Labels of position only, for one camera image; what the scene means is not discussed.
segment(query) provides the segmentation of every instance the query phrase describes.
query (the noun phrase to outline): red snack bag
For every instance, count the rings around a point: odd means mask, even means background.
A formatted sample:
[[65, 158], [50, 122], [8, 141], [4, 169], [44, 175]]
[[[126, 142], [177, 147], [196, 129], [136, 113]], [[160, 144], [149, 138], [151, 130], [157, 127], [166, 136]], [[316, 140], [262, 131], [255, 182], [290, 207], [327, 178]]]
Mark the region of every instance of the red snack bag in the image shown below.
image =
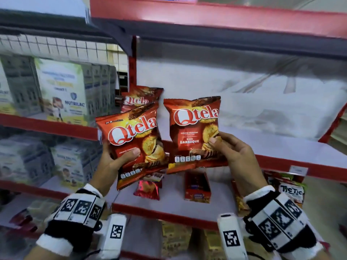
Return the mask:
[[141, 150], [135, 161], [123, 165], [119, 171], [118, 190], [167, 167], [168, 157], [157, 127], [157, 108], [158, 102], [154, 102], [125, 113], [96, 118], [115, 158], [136, 147]]
[[156, 182], [140, 180], [134, 195], [153, 200], [160, 200], [159, 188]]
[[208, 143], [218, 136], [220, 96], [186, 99], [164, 99], [170, 113], [170, 137], [173, 147], [167, 174], [197, 167], [226, 166], [225, 157]]
[[121, 113], [158, 100], [163, 90], [163, 88], [136, 86], [129, 92], [123, 92], [124, 99], [121, 104]]

